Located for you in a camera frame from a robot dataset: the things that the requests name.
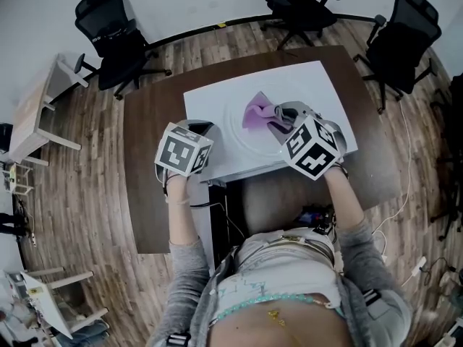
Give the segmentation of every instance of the turquoise beaded necklace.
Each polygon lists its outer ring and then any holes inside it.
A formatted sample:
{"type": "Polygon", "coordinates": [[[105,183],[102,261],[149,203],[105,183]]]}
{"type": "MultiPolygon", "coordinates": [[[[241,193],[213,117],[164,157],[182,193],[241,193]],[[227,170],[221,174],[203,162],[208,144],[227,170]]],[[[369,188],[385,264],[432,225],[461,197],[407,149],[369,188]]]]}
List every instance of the turquoise beaded necklace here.
{"type": "Polygon", "coordinates": [[[314,299],[312,296],[306,296],[304,294],[276,293],[276,294],[270,294],[267,296],[259,296],[257,298],[251,298],[251,299],[248,299],[247,301],[241,302],[240,304],[235,304],[234,306],[229,307],[225,311],[218,314],[217,318],[211,322],[211,325],[214,325],[216,322],[218,322],[219,320],[222,320],[223,318],[229,316],[230,314],[233,314],[234,312],[240,309],[244,309],[246,307],[252,306],[253,304],[260,304],[260,303],[267,302],[267,301],[278,301],[279,299],[286,299],[289,301],[299,301],[299,302],[304,302],[306,304],[318,304],[320,306],[324,306],[327,309],[336,310],[338,315],[344,318],[344,314],[341,310],[341,307],[333,308],[331,307],[330,302],[318,301],[317,299],[314,299]]]}

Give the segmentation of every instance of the white crop top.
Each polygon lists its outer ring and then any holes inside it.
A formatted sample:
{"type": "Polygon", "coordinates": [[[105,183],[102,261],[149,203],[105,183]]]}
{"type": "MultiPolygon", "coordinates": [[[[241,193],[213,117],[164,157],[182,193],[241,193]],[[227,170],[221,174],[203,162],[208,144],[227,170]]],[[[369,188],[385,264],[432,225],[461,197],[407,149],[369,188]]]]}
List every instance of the white crop top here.
{"type": "Polygon", "coordinates": [[[282,234],[321,242],[333,252],[328,238],[309,228],[252,236],[237,254],[237,273],[218,284],[217,307],[211,322],[249,301],[254,304],[305,294],[323,294],[331,303],[329,308],[341,306],[330,259],[304,245],[278,240],[282,234]]]}

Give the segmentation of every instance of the wooden floor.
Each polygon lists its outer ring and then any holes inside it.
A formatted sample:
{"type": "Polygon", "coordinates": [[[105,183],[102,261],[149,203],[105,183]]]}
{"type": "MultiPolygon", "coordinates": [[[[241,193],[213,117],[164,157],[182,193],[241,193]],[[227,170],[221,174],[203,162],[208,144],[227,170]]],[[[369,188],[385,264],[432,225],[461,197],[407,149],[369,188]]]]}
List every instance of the wooden floor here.
{"type": "MultiPolygon", "coordinates": [[[[354,56],[365,51],[371,27],[367,22],[340,20],[325,30],[320,40],[311,36],[317,46],[342,44],[354,56]]],[[[283,32],[270,28],[261,32],[257,22],[226,27],[160,47],[160,58],[152,65],[165,65],[175,75],[274,50],[283,36],[283,32]]],[[[296,38],[287,47],[300,46],[303,42],[296,38]]],[[[425,68],[425,60],[420,69],[425,68]]],[[[358,68],[362,74],[368,73],[361,64],[358,68]]],[[[162,78],[144,77],[140,85],[162,78]]],[[[448,84],[441,70],[439,77],[424,79],[413,95],[402,100],[412,138],[412,184],[404,211],[383,225],[388,238],[386,264],[399,283],[408,278],[423,255],[428,261],[445,256],[457,269],[463,266],[463,234],[452,228],[449,238],[441,243],[437,237],[444,220],[434,224],[429,221],[441,206],[435,160],[445,150],[441,124],[429,103],[433,91],[448,84]]],[[[70,275],[92,270],[95,277],[84,282],[85,295],[92,308],[109,308],[105,316],[111,326],[108,345],[143,346],[161,317],[172,277],[171,264],[168,255],[137,254],[124,175],[124,101],[114,100],[111,90],[98,91],[97,85],[93,79],[88,89],[78,87],[57,102],[54,114],[44,111],[42,128],[82,144],[82,150],[54,144],[44,147],[43,157],[50,160],[50,166],[35,166],[35,192],[27,202],[35,217],[37,247],[25,241],[22,248],[27,268],[32,270],[64,266],[70,275]]],[[[377,85],[368,83],[368,90],[372,101],[379,105],[377,85]]],[[[407,192],[407,132],[399,105],[390,93],[388,96],[381,121],[401,173],[403,195],[367,211],[372,228],[398,210],[407,192]]],[[[404,287],[415,310],[408,346],[426,337],[436,341],[459,313],[447,301],[439,301],[436,285],[442,269],[443,262],[439,262],[427,287],[424,275],[404,287]]]]}

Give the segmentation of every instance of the white wall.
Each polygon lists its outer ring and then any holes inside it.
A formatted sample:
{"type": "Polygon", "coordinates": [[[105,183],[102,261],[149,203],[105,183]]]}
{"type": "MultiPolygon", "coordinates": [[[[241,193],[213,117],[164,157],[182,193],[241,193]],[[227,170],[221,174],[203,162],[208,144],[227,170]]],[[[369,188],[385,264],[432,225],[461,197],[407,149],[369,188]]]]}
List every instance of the white wall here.
{"type": "MultiPolygon", "coordinates": [[[[98,64],[87,38],[74,26],[80,0],[0,0],[0,121],[11,121],[21,89],[57,52],[74,66],[82,53],[98,64]]],[[[126,0],[148,42],[225,20],[268,14],[264,0],[126,0]]],[[[430,0],[444,30],[462,0],[430,0]]],[[[342,14],[391,15],[394,0],[330,1],[342,14]]]]}
{"type": "Polygon", "coordinates": [[[451,78],[463,73],[463,7],[434,44],[434,50],[451,78]]]}

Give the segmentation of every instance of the gray cardigan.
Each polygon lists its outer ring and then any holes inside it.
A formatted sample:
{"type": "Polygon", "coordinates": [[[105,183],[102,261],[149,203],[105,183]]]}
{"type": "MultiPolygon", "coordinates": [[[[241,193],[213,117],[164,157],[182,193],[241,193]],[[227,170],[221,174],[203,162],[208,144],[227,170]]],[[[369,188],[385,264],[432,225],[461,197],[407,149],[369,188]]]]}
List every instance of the gray cardigan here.
{"type": "MultiPolygon", "coordinates": [[[[400,346],[409,331],[411,312],[374,246],[370,226],[363,222],[337,232],[344,261],[338,288],[354,346],[400,346]]],[[[189,346],[206,346],[216,288],[228,273],[232,255],[210,278],[199,240],[189,246],[171,244],[175,276],[163,318],[147,346],[165,346],[171,334],[186,331],[191,334],[189,346]]]]}

